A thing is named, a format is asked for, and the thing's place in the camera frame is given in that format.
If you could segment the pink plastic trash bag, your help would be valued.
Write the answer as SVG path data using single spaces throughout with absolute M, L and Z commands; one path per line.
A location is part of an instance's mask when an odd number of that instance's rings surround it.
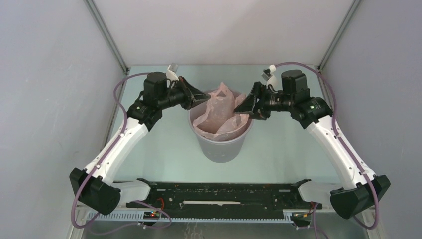
M 234 140 L 246 133 L 251 126 L 249 115 L 234 112 L 246 95 L 232 90 L 224 82 L 208 94 L 210 99 L 190 111 L 191 115 L 194 110 L 199 111 L 191 123 L 193 131 L 215 142 Z

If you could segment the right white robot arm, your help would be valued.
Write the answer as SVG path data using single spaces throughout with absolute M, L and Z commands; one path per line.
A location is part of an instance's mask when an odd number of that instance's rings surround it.
M 273 70 L 264 70 L 267 83 L 255 82 L 251 92 L 234 109 L 253 120 L 266 120 L 271 112 L 289 112 L 323 147 L 340 179 L 340 185 L 304 179 L 294 184 L 289 195 L 295 208 L 308 202 L 331 206 L 339 216 L 350 219 L 375 206 L 391 185 L 386 175 L 376 175 L 359 157 L 340 128 L 333 124 L 333 111 L 321 97 L 312 97 L 301 70 L 281 74 L 282 89 L 273 87 Z

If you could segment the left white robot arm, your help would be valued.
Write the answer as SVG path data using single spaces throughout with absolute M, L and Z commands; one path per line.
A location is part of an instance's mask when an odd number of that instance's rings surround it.
M 135 145 L 161 119 L 163 111 L 174 106 L 189 110 L 210 99 L 174 73 L 152 72 L 146 75 L 138 99 L 123 113 L 123 122 L 99 155 L 84 169 L 70 173 L 77 201 L 102 215 L 119 205 L 139 201 L 145 207 L 157 202 L 157 193 L 141 180 L 116 183 L 114 178 Z

